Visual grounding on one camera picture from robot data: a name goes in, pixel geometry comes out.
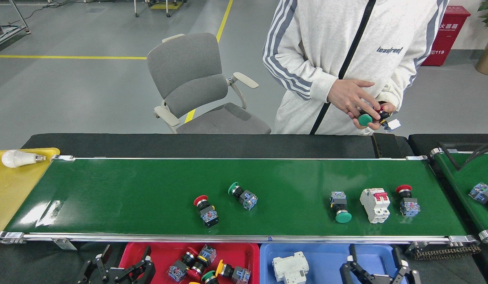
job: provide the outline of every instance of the chair seat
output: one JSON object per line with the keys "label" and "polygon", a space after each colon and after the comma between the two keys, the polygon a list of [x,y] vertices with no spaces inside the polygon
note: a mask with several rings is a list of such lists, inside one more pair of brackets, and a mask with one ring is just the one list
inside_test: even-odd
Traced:
{"label": "chair seat", "polygon": [[177,133],[270,134],[261,119],[232,103],[227,103],[179,126]]}

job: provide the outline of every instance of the blue tray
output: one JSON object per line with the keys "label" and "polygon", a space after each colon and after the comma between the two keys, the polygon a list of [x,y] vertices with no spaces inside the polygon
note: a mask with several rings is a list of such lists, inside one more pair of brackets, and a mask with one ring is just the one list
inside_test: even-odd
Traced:
{"label": "blue tray", "polygon": [[[340,266],[347,262],[349,244],[263,244],[260,247],[260,284],[277,283],[272,266],[274,257],[289,257],[298,251],[304,253],[309,263],[305,284],[343,284]],[[370,274],[393,277],[397,273],[388,245],[356,245],[356,257]],[[352,280],[360,283],[353,274]]]}

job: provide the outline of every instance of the green conveyor belt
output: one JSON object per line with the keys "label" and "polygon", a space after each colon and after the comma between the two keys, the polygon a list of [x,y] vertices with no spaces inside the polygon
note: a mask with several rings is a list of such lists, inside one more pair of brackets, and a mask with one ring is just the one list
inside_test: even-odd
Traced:
{"label": "green conveyor belt", "polygon": [[[228,195],[238,181],[258,196],[251,211]],[[399,212],[398,185],[413,187],[421,212]],[[383,187],[391,216],[370,224],[361,191]],[[348,223],[335,221],[331,191],[345,191]],[[206,229],[193,200],[220,216]],[[260,159],[53,160],[7,232],[184,235],[465,235],[427,161]]]}
{"label": "green conveyor belt", "polygon": [[[451,156],[462,165],[469,157],[469,153],[451,153]],[[488,207],[468,195],[479,182],[488,185],[488,153],[475,158],[460,171],[456,170],[445,153],[438,153],[434,158],[478,230],[488,230]]]}

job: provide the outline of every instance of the person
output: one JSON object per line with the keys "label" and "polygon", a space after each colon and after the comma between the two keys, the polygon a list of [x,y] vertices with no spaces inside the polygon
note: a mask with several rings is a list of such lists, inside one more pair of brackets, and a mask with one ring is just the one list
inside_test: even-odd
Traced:
{"label": "person", "polygon": [[[448,0],[280,0],[263,62],[287,91],[274,133],[370,135],[431,52]],[[326,113],[321,115],[325,105]]]}

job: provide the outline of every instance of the chair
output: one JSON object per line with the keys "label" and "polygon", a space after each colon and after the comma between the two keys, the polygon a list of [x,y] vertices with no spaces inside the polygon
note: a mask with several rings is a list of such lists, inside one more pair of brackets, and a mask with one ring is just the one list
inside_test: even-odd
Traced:
{"label": "chair", "polygon": [[[154,113],[173,133],[270,134],[265,122],[246,111],[246,100],[235,85],[237,81],[250,88],[258,84],[238,72],[228,79],[221,74],[218,43],[212,34],[166,38],[151,50],[147,62],[163,98]],[[242,107],[226,103],[178,126],[179,118],[189,111],[226,97],[229,86],[240,97]]]}

